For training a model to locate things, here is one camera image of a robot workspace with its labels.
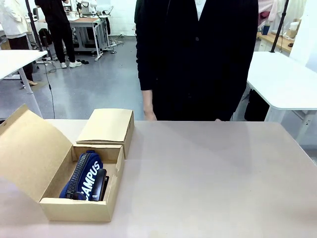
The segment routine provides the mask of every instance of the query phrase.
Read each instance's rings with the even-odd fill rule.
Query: white shirt
[[[195,0],[195,3],[197,8],[198,20],[200,20],[200,16],[202,15],[206,0]]]

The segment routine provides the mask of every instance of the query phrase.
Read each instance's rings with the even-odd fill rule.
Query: white jacket
[[[26,33],[28,25],[18,0],[0,0],[0,23],[7,36]]]

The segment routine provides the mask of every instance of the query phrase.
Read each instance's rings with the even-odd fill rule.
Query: shoe
[[[32,87],[32,86],[35,86],[35,85],[38,85],[38,83],[36,83],[36,82],[33,82],[33,81],[31,81],[31,80],[28,80],[29,81],[29,84],[30,84],[30,86]]]
[[[61,68],[67,68],[67,65],[66,65],[65,62],[63,62],[63,63],[60,63],[60,67],[61,67]]]
[[[75,67],[78,67],[78,66],[81,66],[81,62],[70,62],[69,63],[69,67],[71,68],[75,68]]]

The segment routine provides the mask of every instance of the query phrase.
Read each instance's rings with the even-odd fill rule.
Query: black pole
[[[271,53],[274,53],[275,51],[275,47],[276,47],[276,44],[277,44],[277,40],[279,38],[279,33],[281,33],[281,29],[283,27],[283,23],[284,23],[284,18],[286,16],[286,11],[287,11],[287,7],[288,7],[288,2],[289,0],[286,0],[285,2],[285,7],[284,7],[284,11],[282,13],[282,18],[281,18],[281,22],[279,23],[279,26],[278,26],[278,30],[277,30],[277,33],[276,33],[276,36],[275,36],[275,40],[274,40],[274,43],[273,43],[273,46],[272,46],[272,50],[270,51]]]
[[[34,24],[33,14],[32,14],[31,9],[30,9],[29,1],[25,0],[25,4],[26,4],[26,8],[28,9],[28,14],[29,14],[29,18],[30,18],[30,21],[31,21],[31,28],[32,28],[32,31],[34,33],[35,42],[38,45],[39,51],[43,51],[39,35],[38,35],[38,32],[36,31],[36,27],[35,27],[35,24]]]

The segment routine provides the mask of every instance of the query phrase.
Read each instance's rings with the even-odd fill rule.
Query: hand
[[[144,111],[144,117],[145,117],[145,120],[150,120],[150,121],[154,121],[154,120],[157,120],[157,117],[155,116],[154,112],[145,112]]]

